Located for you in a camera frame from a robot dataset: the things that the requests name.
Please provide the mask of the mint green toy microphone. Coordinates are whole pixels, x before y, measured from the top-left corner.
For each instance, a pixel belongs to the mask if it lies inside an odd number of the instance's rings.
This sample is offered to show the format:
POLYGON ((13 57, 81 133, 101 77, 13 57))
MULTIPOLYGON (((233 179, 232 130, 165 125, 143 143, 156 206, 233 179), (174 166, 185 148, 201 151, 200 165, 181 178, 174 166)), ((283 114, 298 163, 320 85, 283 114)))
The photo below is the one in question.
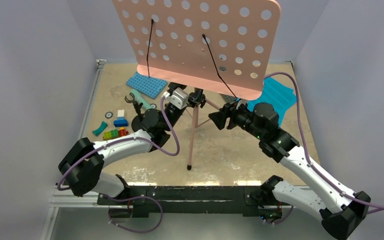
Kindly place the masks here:
POLYGON ((141 105, 141 107, 147 111, 149 109, 156 109, 157 108, 157 105, 155 103, 149 103, 147 100, 144 99, 144 97, 142 96, 142 94, 137 91, 136 89, 132 89, 129 93, 130 96, 133 97, 133 100, 136 101, 139 105, 141 105))

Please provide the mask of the blue sheet music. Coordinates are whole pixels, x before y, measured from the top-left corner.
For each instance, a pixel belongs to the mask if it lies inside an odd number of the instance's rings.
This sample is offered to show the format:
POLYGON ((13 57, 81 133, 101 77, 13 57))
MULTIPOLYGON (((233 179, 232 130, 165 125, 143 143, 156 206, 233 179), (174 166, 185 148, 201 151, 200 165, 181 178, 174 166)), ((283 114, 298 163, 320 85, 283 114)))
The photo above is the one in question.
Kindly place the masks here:
POLYGON ((256 104, 271 104, 279 115, 278 124, 281 125, 287 110, 295 105, 296 102, 296 95, 292 88, 286 87, 272 77, 269 77, 264 80, 261 96, 250 100, 247 103, 247 109, 252 112, 256 104))

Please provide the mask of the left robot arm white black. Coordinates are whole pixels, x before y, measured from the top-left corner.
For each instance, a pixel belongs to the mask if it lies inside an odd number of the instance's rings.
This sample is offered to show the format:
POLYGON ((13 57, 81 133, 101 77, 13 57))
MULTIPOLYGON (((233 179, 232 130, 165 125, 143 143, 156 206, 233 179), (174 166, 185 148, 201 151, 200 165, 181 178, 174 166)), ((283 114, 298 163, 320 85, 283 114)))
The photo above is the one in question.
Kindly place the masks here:
POLYGON ((103 169, 130 156, 161 151, 174 157, 180 153, 180 141, 174 125, 188 107, 205 104, 206 97, 201 88, 186 93, 186 86, 170 83, 163 93, 160 108, 149 108, 141 112, 142 103, 134 98, 125 98, 134 106, 133 133, 110 139, 92 142, 88 137, 79 139, 58 165, 62 177, 56 184, 59 191, 72 191, 82 197, 88 192, 108 195, 118 205, 129 199, 128 185, 118 175, 110 175, 103 169))

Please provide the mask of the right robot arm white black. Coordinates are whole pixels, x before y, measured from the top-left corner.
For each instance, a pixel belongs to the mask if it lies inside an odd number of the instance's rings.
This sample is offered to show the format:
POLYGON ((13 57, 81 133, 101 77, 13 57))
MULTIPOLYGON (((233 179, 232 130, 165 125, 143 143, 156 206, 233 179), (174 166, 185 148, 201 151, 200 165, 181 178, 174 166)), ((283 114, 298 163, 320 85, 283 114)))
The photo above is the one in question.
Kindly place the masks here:
POLYGON ((279 115, 269 103, 258 103, 252 111, 247 104, 226 103, 209 119, 219 130, 240 127, 259 140, 259 148, 269 158, 296 174, 308 190, 273 175, 261 185, 260 196, 268 204, 287 203, 321 222, 337 240, 347 240, 365 219, 371 198, 335 179, 311 157, 304 146, 279 126, 279 115))

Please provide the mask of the pink music stand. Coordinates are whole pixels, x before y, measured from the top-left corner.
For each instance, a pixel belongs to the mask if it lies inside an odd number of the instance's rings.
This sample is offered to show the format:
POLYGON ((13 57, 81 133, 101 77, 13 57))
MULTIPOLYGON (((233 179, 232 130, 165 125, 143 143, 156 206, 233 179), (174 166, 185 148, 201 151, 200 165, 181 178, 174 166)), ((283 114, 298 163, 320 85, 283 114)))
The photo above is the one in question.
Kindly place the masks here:
POLYGON ((115 0, 136 71, 257 99, 280 21, 275 0, 115 0))

